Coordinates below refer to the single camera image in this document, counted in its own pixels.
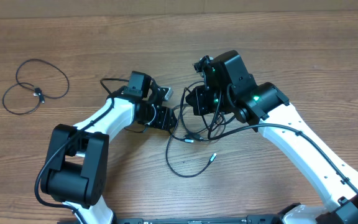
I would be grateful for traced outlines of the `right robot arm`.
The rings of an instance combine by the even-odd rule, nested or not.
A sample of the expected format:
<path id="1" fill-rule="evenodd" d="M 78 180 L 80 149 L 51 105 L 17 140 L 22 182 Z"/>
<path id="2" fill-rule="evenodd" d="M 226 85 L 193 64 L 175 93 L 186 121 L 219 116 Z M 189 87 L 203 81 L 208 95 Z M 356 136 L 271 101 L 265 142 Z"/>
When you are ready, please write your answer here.
<path id="1" fill-rule="evenodd" d="M 358 171 L 345 163 L 303 121 L 289 98 L 270 82 L 256 84 L 235 50 L 202 57 L 194 69 L 203 78 L 186 97 L 195 115 L 233 113 L 240 128 L 253 129 L 276 145 L 305 176 L 320 207 L 290 205 L 264 223 L 358 223 Z"/>

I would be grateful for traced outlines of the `black cable silver connector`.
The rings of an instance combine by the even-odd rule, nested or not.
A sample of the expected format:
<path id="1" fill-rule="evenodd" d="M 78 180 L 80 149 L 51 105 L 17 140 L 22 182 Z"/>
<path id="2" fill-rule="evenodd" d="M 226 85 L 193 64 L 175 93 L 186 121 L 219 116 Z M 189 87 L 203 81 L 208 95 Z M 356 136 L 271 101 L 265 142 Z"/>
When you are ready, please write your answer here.
<path id="1" fill-rule="evenodd" d="M 181 173 L 179 173 L 177 170 L 175 170 L 175 168 L 170 163 L 169 149 L 170 149 L 171 142 L 172 142 L 173 139 L 176 139 L 177 141 L 180 141 L 180 142 L 193 143 L 193 140 L 185 138 L 185 137 L 183 137 L 183 138 L 176 137 L 175 132 L 177 130 L 177 127 L 178 126 L 175 126 L 174 128 L 170 128 L 168 130 L 168 132 L 170 134 L 170 137 L 168 139 L 166 150 L 165 150 L 165 162 L 166 162 L 168 168 L 178 177 L 186 178 L 186 179 L 197 177 L 200 174 L 202 174 L 213 163 L 213 161 L 215 160 L 217 154 L 214 152 L 211 155 L 211 157 L 206 161 L 206 164 L 204 165 L 204 167 L 201 170 L 199 170 L 197 173 L 194 173 L 194 174 L 181 174 Z M 176 161 L 175 165 L 181 164 L 183 166 L 182 168 L 180 168 L 181 171 L 184 171 L 185 168 L 187 168 L 187 169 L 190 168 L 190 170 L 195 170 L 195 168 L 191 164 L 189 164 L 189 162 L 194 162 L 195 160 L 196 159 L 188 158 L 187 160 L 184 160 L 184 161 L 181 161 L 181 162 Z"/>

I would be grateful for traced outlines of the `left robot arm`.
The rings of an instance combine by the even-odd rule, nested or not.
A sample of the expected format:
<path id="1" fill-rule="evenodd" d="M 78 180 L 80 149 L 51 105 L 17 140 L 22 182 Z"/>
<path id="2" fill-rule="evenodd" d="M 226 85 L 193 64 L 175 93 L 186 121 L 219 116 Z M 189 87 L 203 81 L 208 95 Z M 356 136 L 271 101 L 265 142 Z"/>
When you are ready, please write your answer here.
<path id="1" fill-rule="evenodd" d="M 45 164 L 35 180 L 39 203 L 71 210 L 78 223 L 116 221 L 102 196 L 109 144 L 116 135 L 134 122 L 167 131 L 177 120 L 173 110 L 163 105 L 173 94 L 171 88 L 136 71 L 125 83 L 108 91 L 104 106 L 88 119 L 54 128 Z"/>

